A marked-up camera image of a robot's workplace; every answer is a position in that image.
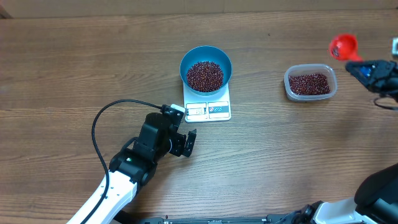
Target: wood grain surface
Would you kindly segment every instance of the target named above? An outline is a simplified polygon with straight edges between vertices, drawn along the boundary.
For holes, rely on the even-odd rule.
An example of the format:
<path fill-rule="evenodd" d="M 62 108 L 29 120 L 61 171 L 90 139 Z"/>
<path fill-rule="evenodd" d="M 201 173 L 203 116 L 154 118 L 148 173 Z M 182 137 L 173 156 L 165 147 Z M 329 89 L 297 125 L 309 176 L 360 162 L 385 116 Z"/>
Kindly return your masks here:
<path fill-rule="evenodd" d="M 183 123 L 198 130 L 192 156 L 163 158 L 125 211 L 261 216 L 353 196 L 398 161 L 398 113 L 375 107 L 327 47 L 354 33 L 363 58 L 390 60 L 397 22 L 397 10 L 1 20 L 1 222 L 70 219 L 104 176 L 90 137 L 97 112 L 122 98 L 182 105 L 180 61 L 198 45 L 232 60 L 232 119 Z M 286 98 L 284 73 L 302 63 L 333 67 L 333 98 Z M 126 103 L 100 117 L 107 163 L 153 111 Z"/>

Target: white digital scale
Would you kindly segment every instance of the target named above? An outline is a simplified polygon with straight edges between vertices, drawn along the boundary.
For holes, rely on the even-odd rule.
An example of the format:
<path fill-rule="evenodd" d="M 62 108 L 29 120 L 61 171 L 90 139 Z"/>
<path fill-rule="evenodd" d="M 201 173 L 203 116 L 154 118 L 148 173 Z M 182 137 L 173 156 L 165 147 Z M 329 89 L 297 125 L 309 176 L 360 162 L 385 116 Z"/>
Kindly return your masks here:
<path fill-rule="evenodd" d="M 183 89 L 184 107 L 187 109 L 186 122 L 229 121 L 231 119 L 228 84 L 219 92 L 210 96 L 198 95 L 186 85 L 183 85 Z"/>

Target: red scoop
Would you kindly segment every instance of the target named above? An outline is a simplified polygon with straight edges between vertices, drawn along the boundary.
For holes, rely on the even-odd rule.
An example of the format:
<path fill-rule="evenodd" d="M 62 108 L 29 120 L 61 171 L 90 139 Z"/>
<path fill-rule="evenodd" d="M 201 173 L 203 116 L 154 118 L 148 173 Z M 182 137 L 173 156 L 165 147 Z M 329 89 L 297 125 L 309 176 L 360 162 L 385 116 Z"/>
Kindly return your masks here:
<path fill-rule="evenodd" d="M 363 61 L 358 56 L 358 41 L 352 34 L 340 34 L 329 45 L 329 52 L 337 60 Z"/>

